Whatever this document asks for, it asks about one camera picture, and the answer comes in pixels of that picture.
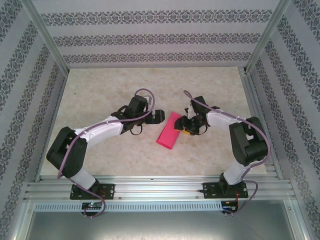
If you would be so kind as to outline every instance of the black wire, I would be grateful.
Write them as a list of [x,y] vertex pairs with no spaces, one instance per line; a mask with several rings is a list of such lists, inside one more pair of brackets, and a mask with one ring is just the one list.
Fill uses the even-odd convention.
[[138,136],[139,134],[142,133],[142,125],[141,125],[140,127],[141,127],[141,129],[140,129],[140,132],[139,132],[138,134],[134,134],[134,133],[132,132],[132,129],[130,129],[130,133],[131,133],[132,135]]
[[208,125],[205,125],[205,130],[204,130],[204,132],[201,133],[201,134],[197,134],[197,135],[200,136],[200,135],[204,134],[207,130],[208,130]]

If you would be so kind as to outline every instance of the pink block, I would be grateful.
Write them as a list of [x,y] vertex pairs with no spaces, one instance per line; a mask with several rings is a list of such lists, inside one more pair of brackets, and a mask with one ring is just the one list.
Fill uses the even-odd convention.
[[159,135],[158,139],[155,141],[157,144],[164,146],[167,149],[172,149],[175,145],[175,142],[180,134],[181,131],[175,130],[175,122],[177,119],[181,118],[181,115],[172,112],[168,122],[164,126],[161,134]]

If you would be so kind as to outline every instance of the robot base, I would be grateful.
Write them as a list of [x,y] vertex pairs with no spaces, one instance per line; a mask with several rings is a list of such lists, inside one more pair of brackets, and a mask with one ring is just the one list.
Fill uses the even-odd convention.
[[240,199],[246,199],[248,197],[247,185],[245,182],[239,182],[235,185],[229,185],[225,192],[218,182],[204,182],[202,184],[203,193],[205,199],[234,199],[236,197]]
[[[95,194],[101,196],[105,200],[113,200],[115,195],[115,185],[114,184],[98,184],[98,188],[95,190]],[[72,185],[71,200],[98,200],[99,198],[81,190],[76,185]]]

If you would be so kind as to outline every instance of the damask pattern wall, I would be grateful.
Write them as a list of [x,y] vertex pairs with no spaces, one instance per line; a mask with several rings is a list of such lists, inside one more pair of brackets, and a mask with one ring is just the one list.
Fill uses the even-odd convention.
[[35,0],[70,68],[244,67],[279,0]]
[[21,3],[0,0],[0,240],[35,180],[65,79]]
[[320,1],[292,0],[251,78],[311,239],[320,239]]

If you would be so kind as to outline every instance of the beige floor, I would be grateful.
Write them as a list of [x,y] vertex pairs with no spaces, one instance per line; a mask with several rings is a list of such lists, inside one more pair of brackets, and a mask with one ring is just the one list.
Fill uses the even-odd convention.
[[[190,100],[202,95],[210,106],[244,118],[250,117],[241,79],[236,67],[190,68],[101,68],[72,69],[58,110],[49,145],[59,130],[97,123],[123,105],[139,88],[155,95],[155,109],[184,114]],[[155,143],[166,121],[146,125],[138,136],[126,132],[90,148],[84,166],[93,175],[116,176],[200,176],[220,175],[234,161],[230,135],[210,127],[201,136],[180,134],[172,150]],[[56,175],[47,161],[42,175]],[[266,174],[264,165],[251,174]]]

